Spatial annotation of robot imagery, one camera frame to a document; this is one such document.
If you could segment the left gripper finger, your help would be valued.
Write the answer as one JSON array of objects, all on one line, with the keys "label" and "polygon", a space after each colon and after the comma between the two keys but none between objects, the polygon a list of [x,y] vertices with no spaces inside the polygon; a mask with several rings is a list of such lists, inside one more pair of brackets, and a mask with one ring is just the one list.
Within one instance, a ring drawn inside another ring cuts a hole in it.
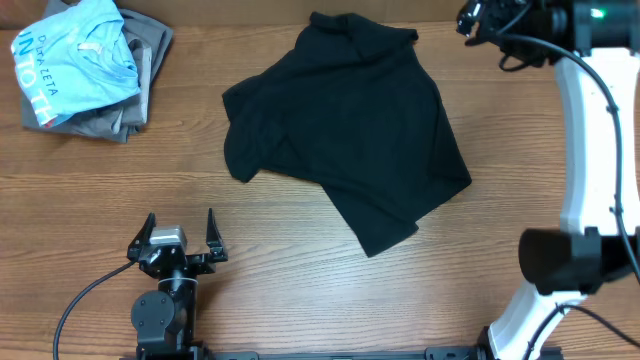
[{"label": "left gripper finger", "polygon": [[210,250],[212,262],[226,262],[228,260],[228,254],[225,249],[222,236],[216,224],[212,208],[208,209],[205,242]]},{"label": "left gripper finger", "polygon": [[140,258],[140,254],[142,249],[149,244],[149,239],[151,237],[151,233],[153,229],[156,227],[156,217],[153,212],[151,212],[146,220],[142,228],[133,238],[131,243],[127,248],[127,259],[129,261],[137,261]]}]

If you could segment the black t-shirt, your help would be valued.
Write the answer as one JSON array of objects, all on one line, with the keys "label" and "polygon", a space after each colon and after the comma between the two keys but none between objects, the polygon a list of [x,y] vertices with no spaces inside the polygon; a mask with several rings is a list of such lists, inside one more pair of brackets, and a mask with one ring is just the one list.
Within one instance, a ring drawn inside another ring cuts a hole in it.
[{"label": "black t-shirt", "polygon": [[223,93],[230,174],[319,184],[368,256],[412,236],[471,183],[417,40],[357,14],[313,13],[292,50]]}]

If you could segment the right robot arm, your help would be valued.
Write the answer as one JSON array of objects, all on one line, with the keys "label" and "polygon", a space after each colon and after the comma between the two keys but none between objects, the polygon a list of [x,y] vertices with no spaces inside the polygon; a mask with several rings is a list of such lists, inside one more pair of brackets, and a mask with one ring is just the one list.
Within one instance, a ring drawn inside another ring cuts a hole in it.
[{"label": "right robot arm", "polygon": [[469,0],[457,15],[469,45],[492,43],[521,68],[551,65],[565,122],[566,190],[556,229],[519,240],[524,280],[472,347],[431,359],[558,359],[546,340],[604,284],[639,271],[634,104],[639,75],[635,1]]}]

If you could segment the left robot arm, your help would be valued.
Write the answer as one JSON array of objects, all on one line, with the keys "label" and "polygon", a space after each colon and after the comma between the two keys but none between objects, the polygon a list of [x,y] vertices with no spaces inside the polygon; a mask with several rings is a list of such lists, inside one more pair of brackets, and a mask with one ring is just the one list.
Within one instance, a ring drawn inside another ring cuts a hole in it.
[{"label": "left robot arm", "polygon": [[212,210],[208,211],[205,243],[207,252],[188,254],[183,228],[158,226],[153,213],[130,243],[127,258],[157,281],[157,288],[139,296],[131,309],[138,359],[213,357],[195,339],[197,277],[214,273],[217,263],[228,260]]}]

